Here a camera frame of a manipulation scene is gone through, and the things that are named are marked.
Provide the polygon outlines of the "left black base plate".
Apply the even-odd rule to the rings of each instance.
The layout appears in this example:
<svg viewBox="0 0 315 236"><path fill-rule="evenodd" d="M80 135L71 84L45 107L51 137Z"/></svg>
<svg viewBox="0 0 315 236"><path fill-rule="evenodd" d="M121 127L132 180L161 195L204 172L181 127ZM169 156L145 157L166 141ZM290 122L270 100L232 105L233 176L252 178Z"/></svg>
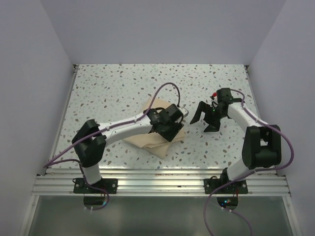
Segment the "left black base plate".
<svg viewBox="0 0 315 236"><path fill-rule="evenodd" d="M98 194L106 191L108 194L116 194L118 180L116 178L102 178L99 182L88 186L83 178L74 178L73 193L75 194Z"/></svg>

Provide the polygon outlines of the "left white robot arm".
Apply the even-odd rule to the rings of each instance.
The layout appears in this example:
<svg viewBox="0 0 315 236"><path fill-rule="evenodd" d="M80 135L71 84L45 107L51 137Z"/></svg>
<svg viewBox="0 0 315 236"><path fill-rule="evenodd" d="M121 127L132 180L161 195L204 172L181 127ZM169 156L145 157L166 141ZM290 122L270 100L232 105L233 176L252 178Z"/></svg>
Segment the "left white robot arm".
<svg viewBox="0 0 315 236"><path fill-rule="evenodd" d="M110 123L88 120L72 139L75 153L82 165L85 187L97 193L102 187L99 162L105 148L117 141L135 135L157 133L166 141L173 141L184 127L183 119L189 111L175 104L167 108L149 108L138 115Z"/></svg>

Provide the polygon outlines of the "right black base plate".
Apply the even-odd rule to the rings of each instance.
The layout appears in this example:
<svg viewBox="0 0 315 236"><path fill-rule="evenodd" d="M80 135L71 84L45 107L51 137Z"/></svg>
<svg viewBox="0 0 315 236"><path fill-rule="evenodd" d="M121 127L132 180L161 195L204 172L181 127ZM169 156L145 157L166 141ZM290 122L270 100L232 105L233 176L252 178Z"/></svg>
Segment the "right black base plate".
<svg viewBox="0 0 315 236"><path fill-rule="evenodd" d="M216 176L203 179L205 194L211 194L218 188L215 194L248 194L247 182L245 180L228 183L227 186L222 187L221 180Z"/></svg>

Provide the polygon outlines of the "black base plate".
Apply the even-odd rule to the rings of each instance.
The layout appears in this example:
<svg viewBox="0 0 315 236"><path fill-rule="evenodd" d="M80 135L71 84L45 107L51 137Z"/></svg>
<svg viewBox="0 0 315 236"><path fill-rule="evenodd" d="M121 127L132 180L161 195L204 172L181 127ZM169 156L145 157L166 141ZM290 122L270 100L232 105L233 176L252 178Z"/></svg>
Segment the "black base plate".
<svg viewBox="0 0 315 236"><path fill-rule="evenodd" d="M116 178L102 178L99 182L88 186L83 178L74 178L73 193L75 194L98 194L106 191L108 194L116 194L118 180Z"/></svg>
<svg viewBox="0 0 315 236"><path fill-rule="evenodd" d="M211 194L218 188L215 194L248 194L247 182L245 180L228 183L227 186L222 187L221 180L216 176L203 179L205 194Z"/></svg>

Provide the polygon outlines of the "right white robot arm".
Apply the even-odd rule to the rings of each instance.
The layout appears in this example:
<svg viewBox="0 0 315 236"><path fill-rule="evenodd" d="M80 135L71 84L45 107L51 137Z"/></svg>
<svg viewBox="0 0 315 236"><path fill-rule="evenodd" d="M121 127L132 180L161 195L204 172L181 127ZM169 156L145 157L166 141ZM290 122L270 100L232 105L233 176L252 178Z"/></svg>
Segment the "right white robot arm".
<svg viewBox="0 0 315 236"><path fill-rule="evenodd" d="M198 122L204 113L203 120L208 124L204 129L205 133L218 132L223 118L234 120L245 133L240 160L225 168L220 175L219 187L225 193L232 192L237 187L236 181L243 180L244 175L260 168L276 166L282 160L280 128L260 120L246 106L245 95L242 94L241 98L233 97L232 91L236 90L217 90L211 96L211 105L204 101L199 102L190 122Z"/></svg>

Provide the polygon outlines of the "beige cloth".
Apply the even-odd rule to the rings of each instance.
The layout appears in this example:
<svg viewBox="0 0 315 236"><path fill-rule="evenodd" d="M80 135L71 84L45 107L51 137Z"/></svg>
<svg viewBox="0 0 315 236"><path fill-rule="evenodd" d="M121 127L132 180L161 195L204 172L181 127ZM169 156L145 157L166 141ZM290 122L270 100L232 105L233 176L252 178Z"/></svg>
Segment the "beige cloth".
<svg viewBox="0 0 315 236"><path fill-rule="evenodd" d="M152 99L150 98L143 105L142 107L143 112L145 112L146 109L149 107L151 101ZM170 105L171 105L170 102L156 98L151 106L151 109L156 109L156 108L166 109ZM146 150L160 159L164 159L167 155L167 151L169 147L176 142L183 141L184 138L185 138L185 129L184 129L184 124L183 124L183 127L176 134L174 139L170 142L157 132L134 135L134 136L125 138L124 141L138 148Z"/></svg>

